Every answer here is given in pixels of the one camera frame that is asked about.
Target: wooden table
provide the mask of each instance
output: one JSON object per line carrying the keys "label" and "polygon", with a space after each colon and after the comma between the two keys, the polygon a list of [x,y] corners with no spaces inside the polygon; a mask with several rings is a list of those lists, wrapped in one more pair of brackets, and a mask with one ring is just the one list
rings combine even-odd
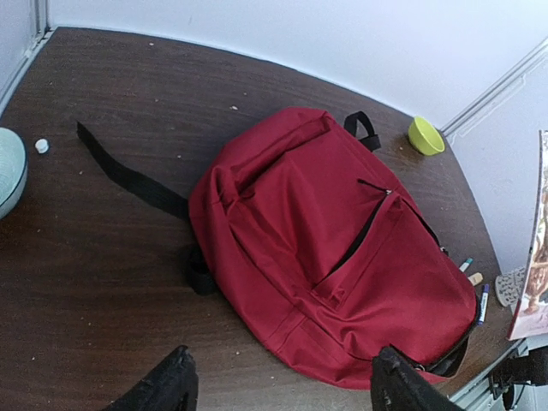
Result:
{"label": "wooden table", "polygon": [[[79,120],[126,165],[188,194],[226,141],[290,105],[327,109],[339,121],[364,110],[384,145],[379,157],[451,257],[457,264],[474,257],[470,272],[493,282],[497,261],[453,153],[415,152],[404,135],[408,116],[273,63],[166,39],[60,28],[0,121],[29,153],[24,196],[0,221],[1,409],[102,408],[181,343],[198,363],[201,410],[371,408],[367,391],[288,369],[221,295],[193,294],[178,261],[181,247],[193,242],[190,228],[111,183],[75,133]],[[42,137],[51,149],[39,156],[33,142]],[[444,394],[509,346],[509,322],[492,295],[460,373],[438,387]]]}

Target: white wall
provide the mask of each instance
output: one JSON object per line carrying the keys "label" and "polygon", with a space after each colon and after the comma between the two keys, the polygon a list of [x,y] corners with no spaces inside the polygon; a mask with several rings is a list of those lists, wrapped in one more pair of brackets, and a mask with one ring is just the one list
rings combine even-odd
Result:
{"label": "white wall", "polygon": [[34,29],[31,0],[0,0],[0,99],[25,60]]}
{"label": "white wall", "polygon": [[508,92],[493,112],[480,113],[450,135],[503,272],[524,266],[531,246],[539,130],[548,130],[546,60]]}
{"label": "white wall", "polygon": [[52,26],[184,39],[298,69],[442,127],[548,35],[545,0],[51,0]]}

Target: backpack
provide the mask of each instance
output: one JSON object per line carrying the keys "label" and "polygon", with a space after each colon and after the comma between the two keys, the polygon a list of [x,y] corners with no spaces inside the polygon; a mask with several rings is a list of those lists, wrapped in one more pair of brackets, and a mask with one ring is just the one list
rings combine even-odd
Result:
{"label": "backpack", "polygon": [[78,134],[110,179],[189,219],[189,284],[218,286],[297,372],[368,390],[372,358],[392,347],[430,382],[456,373],[480,314],[474,287],[372,154],[363,112],[345,128],[323,110],[278,112],[230,141],[188,201],[119,164],[81,124]]}

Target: backpack strap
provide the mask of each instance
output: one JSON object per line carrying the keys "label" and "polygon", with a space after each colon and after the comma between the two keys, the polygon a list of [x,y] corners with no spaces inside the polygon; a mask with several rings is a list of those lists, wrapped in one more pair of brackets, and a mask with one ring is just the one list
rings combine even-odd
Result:
{"label": "backpack strap", "polygon": [[375,134],[375,129],[369,120],[369,117],[363,111],[356,111],[354,114],[344,119],[344,129],[351,133],[354,137],[358,132],[358,122],[366,128],[367,136],[358,141],[363,144],[370,152],[374,152],[380,148],[380,140]]}
{"label": "backpack strap", "polygon": [[[103,172],[118,186],[136,195],[148,205],[190,223],[188,200],[163,184],[118,163],[83,124],[78,122],[78,137],[86,145]],[[183,253],[183,272],[188,285],[198,295],[209,295],[217,289],[213,276],[198,245]]]}

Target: yellow-green bowl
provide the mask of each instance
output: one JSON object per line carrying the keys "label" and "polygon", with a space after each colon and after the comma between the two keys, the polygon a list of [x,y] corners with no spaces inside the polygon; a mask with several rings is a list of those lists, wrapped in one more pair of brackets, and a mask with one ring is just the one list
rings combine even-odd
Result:
{"label": "yellow-green bowl", "polygon": [[445,150],[445,143],[439,132],[427,120],[415,117],[409,126],[411,146],[425,156],[433,156]]}

